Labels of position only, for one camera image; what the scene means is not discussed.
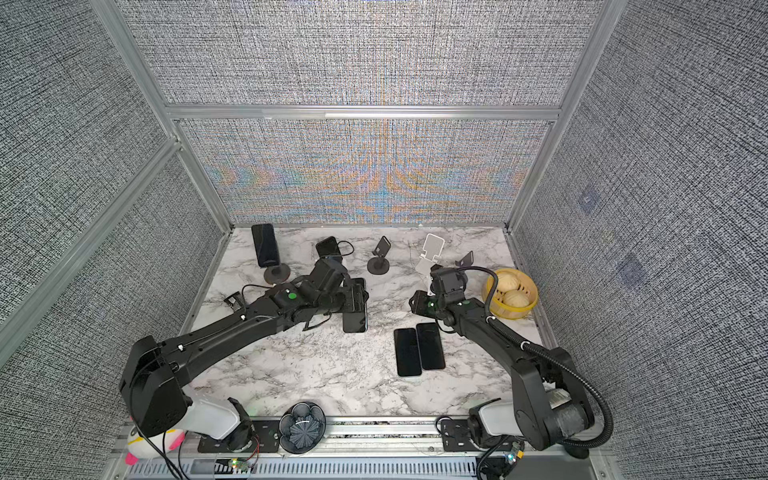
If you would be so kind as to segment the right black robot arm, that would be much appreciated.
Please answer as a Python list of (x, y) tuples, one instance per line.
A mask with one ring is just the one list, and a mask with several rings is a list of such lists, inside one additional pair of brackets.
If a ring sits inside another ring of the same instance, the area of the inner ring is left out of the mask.
[(570, 354), (547, 349), (518, 334), (496, 318), (487, 299), (466, 298), (467, 271), (488, 274), (492, 286), (499, 277), (486, 267), (442, 267), (430, 271), (431, 291), (418, 290), (409, 299), (411, 311), (432, 318), (486, 351), (509, 374), (511, 411), (488, 420), (482, 409), (472, 414), (480, 437), (516, 436), (537, 450), (554, 444), (593, 449), (606, 444), (615, 422), (607, 400), (580, 374)]

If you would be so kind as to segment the purple round phone stand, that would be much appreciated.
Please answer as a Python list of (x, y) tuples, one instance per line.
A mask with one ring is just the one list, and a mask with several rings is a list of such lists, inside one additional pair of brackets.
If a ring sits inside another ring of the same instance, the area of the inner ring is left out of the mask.
[(474, 252), (469, 251), (467, 254), (465, 254), (462, 258), (454, 262), (456, 267), (464, 268), (464, 267), (470, 267), (474, 265)]

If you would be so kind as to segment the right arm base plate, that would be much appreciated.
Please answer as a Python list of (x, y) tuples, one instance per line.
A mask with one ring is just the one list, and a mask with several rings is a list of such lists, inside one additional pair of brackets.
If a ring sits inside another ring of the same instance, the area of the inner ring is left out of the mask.
[(472, 441), (467, 419), (442, 418), (437, 423), (443, 450), (449, 453), (480, 452)]

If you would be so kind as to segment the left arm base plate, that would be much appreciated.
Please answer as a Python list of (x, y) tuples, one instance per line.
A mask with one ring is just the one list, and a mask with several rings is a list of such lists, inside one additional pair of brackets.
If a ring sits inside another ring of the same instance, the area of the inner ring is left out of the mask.
[(277, 453), (280, 448), (279, 420), (277, 418), (253, 419), (249, 437), (240, 449), (231, 449), (225, 440), (214, 440), (203, 436), (197, 445), (198, 453), (206, 454), (235, 454), (245, 455), (259, 451), (260, 453)]

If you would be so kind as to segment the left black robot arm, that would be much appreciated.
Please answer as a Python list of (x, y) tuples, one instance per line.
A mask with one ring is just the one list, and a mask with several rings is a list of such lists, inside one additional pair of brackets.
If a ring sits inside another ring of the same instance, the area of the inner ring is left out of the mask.
[(367, 328), (366, 283), (339, 262), (318, 260), (312, 272), (269, 288), (240, 311), (201, 329), (163, 341), (153, 336), (131, 347), (119, 384), (138, 434), (148, 441), (180, 429), (248, 448), (255, 434), (243, 405), (197, 395), (190, 383), (209, 367), (263, 338), (316, 315), (340, 313), (348, 333)]

